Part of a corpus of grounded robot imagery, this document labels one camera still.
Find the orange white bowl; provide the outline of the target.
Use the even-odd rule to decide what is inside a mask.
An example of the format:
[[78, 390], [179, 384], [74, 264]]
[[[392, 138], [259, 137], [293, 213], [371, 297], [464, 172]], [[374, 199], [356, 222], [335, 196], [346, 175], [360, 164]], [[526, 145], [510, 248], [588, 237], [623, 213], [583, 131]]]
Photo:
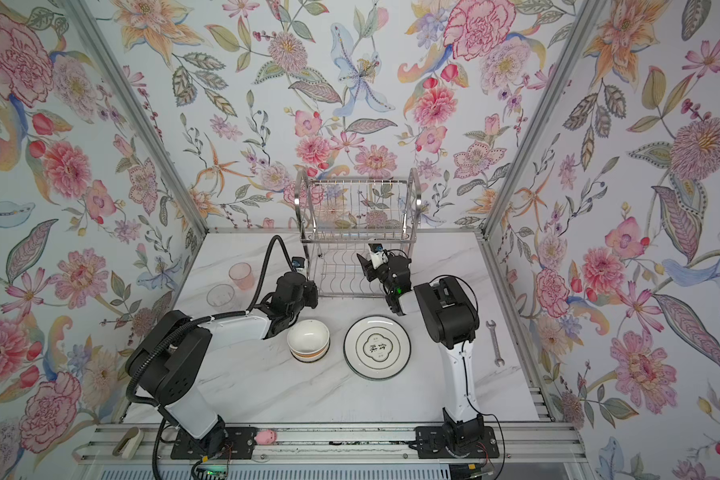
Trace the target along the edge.
[[301, 363], [321, 360], [330, 349], [330, 331], [319, 320], [308, 319], [297, 322], [287, 334], [291, 355]]

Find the pink rimmed glass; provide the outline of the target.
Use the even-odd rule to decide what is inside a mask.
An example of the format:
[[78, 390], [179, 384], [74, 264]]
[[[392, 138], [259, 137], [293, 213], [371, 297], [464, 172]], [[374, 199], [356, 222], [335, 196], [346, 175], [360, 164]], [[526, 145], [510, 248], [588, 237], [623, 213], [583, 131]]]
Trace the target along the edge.
[[241, 291], [251, 290], [256, 284], [253, 268], [246, 262], [238, 262], [232, 265], [228, 270], [228, 276]]

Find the clear faceted glass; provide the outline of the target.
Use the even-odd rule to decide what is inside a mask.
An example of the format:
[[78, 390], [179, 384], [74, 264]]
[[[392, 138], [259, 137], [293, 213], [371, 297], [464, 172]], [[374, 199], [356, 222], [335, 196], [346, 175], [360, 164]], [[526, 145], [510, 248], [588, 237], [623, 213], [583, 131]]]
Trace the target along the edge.
[[227, 283], [213, 286], [206, 295], [208, 305], [218, 313], [234, 311], [238, 307], [235, 288]]

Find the white plate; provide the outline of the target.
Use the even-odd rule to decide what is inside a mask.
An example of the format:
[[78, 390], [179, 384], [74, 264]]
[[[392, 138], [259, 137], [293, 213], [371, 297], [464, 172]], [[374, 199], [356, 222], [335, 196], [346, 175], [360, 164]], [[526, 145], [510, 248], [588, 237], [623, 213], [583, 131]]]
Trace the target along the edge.
[[383, 381], [400, 374], [412, 353], [407, 331], [397, 321], [381, 315], [357, 320], [343, 340], [349, 368], [359, 377]]

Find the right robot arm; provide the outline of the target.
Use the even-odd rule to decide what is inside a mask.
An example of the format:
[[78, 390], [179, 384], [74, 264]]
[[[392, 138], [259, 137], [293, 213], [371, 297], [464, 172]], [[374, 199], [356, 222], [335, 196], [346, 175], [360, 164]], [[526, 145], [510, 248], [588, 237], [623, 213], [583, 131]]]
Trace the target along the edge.
[[390, 311], [404, 314], [401, 300], [412, 293], [430, 339], [437, 344], [443, 362], [446, 390], [441, 437], [451, 452], [461, 454], [483, 441], [484, 416], [473, 395], [473, 343], [480, 318], [477, 295], [468, 283], [452, 274], [428, 282], [411, 281], [411, 259], [401, 251], [380, 250], [356, 256], [363, 276], [377, 281]]

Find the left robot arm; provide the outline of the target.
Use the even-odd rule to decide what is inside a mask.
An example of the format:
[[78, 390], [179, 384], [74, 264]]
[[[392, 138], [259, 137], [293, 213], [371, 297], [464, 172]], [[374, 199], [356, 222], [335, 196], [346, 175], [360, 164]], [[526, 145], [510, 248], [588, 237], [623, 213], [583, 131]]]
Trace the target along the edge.
[[200, 374], [220, 352], [272, 339], [297, 323], [304, 308], [318, 305], [315, 283], [299, 272], [281, 275], [275, 290], [247, 309], [192, 318], [165, 314], [126, 362], [126, 397], [154, 408], [196, 457], [212, 458], [234, 445], [226, 422], [201, 387]]

